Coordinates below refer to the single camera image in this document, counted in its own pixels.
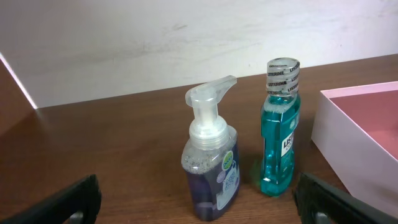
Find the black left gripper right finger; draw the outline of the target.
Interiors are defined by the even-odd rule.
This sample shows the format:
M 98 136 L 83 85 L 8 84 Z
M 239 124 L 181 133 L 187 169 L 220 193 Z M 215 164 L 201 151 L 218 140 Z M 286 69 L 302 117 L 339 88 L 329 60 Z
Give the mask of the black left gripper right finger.
M 302 223 L 397 224 L 396 217 L 305 172 L 294 190 L 294 202 Z

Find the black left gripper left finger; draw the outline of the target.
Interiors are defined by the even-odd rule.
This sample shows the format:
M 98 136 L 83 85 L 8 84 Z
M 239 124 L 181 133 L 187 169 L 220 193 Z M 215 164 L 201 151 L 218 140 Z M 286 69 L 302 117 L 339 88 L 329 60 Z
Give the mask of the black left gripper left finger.
M 74 214 L 83 224 L 94 223 L 101 208 L 98 178 L 88 175 L 1 223 L 63 223 Z

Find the teal Listerine mouthwash bottle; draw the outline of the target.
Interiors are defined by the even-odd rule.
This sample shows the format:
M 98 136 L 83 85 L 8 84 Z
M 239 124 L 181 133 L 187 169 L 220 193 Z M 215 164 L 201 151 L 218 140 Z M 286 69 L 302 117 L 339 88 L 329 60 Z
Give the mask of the teal Listerine mouthwash bottle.
M 261 192 L 277 197 L 290 185 L 294 173 L 294 132 L 299 123 L 300 62 L 275 58 L 267 63 L 267 96 L 261 110 L 264 157 Z

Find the purple foaming soap pump bottle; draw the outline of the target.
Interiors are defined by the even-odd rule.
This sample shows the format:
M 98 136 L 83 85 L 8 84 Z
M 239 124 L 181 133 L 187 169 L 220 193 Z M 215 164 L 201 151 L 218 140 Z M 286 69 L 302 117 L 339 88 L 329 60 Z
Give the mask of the purple foaming soap pump bottle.
M 206 222 L 221 217 L 239 192 L 238 133 L 218 113 L 218 103 L 236 82 L 236 77 L 229 75 L 198 85 L 185 95 L 194 119 L 181 165 L 187 175 L 194 213 Z

